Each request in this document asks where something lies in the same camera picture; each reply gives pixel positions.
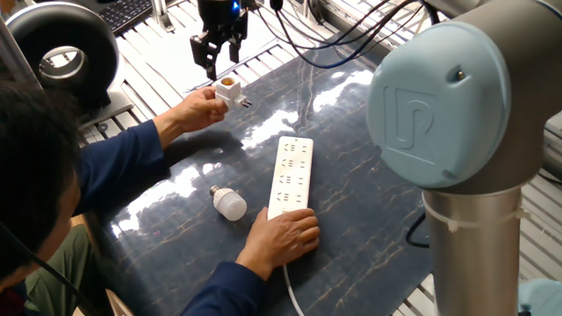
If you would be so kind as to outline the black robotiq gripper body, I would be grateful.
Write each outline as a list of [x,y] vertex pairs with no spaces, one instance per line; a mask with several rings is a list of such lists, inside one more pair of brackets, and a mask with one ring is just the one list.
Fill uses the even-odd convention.
[[241,0],[198,0],[202,40],[242,41],[248,36],[248,11]]

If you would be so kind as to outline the person's right hand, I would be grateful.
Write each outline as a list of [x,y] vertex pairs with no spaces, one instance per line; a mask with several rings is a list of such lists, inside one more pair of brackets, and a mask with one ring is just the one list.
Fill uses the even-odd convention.
[[315,250],[320,227],[312,209],[300,209],[268,219],[264,207],[256,217],[236,263],[267,281],[272,271]]

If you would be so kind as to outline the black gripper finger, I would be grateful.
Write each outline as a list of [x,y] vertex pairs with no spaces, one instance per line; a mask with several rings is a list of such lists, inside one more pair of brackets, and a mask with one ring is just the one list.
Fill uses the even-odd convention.
[[216,80],[216,60],[221,49],[220,36],[217,33],[202,33],[190,38],[193,60],[201,66],[206,76]]
[[229,42],[229,57],[230,61],[238,63],[240,61],[239,52],[241,49],[241,43],[248,36],[248,20],[239,19],[233,23],[230,30]]

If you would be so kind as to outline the person's left hand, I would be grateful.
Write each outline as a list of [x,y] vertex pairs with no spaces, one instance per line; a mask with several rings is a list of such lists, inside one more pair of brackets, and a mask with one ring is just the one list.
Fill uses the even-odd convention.
[[172,110],[172,118],[184,133],[196,132],[219,123],[229,111],[216,97],[216,88],[207,86],[193,91]]

